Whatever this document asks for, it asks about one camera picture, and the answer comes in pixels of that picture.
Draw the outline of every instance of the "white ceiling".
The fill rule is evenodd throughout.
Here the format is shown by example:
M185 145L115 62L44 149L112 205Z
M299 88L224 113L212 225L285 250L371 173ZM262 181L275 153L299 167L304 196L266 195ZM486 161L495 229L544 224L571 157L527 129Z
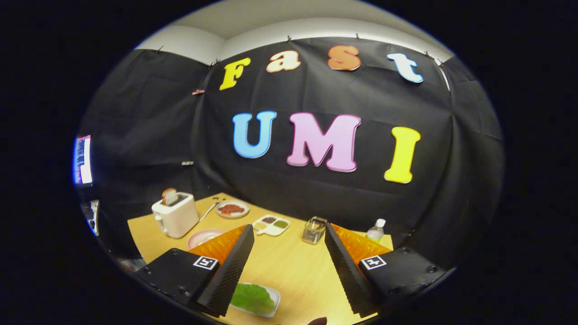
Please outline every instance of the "white ceiling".
M186 15L172 25L194 27L230 39L259 27L303 18L367 21L395 28L445 49L435 38L407 21L356 0L224 0Z

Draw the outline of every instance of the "screen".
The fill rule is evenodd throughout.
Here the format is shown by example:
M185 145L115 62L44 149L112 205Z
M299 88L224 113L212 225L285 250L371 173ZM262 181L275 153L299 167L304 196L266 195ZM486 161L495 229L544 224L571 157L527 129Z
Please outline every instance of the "screen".
M90 135L76 138L73 166L75 184L88 185L92 183Z

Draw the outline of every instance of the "lettuce leaf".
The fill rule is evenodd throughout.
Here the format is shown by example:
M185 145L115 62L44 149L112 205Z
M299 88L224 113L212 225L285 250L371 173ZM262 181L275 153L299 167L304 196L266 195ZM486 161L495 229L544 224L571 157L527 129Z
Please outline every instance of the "lettuce leaf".
M275 310L275 302L265 288L243 283L237 284L231 305L259 315L267 315Z

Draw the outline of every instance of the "wall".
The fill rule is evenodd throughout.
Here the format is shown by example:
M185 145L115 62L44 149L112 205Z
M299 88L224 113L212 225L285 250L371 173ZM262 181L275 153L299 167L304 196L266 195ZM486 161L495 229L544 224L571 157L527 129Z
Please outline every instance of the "wall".
M167 51L204 64L216 58L221 60L267 44L283 42L287 35L291 39L313 37L355 37L393 43L425 52L446 61L454 54L443 45L433 45L397 29L368 23L366 21L340 18L310 18L284 21L245 32L225 40L209 32L186 26L170 25L139 44L136 49Z
M433 45L415 36L383 25L353 19L310 18L264 26L228 39L219 58L225 59L259 46L283 42L287 40L287 35L291 39L314 37L354 38L355 33L362 39L393 43L419 52L427 51L429 55L442 60L442 62L454 56L443 45Z
M211 64L219 57L225 40L193 27L169 25L139 44L136 49L158 50Z

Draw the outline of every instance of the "toaster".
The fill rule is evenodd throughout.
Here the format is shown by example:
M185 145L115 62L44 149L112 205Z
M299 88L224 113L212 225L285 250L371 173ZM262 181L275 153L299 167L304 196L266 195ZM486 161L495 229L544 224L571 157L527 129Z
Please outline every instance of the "toaster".
M177 192L178 200L165 205L162 200L151 207L154 220L163 234L172 238L181 238L199 222L199 213L192 194Z

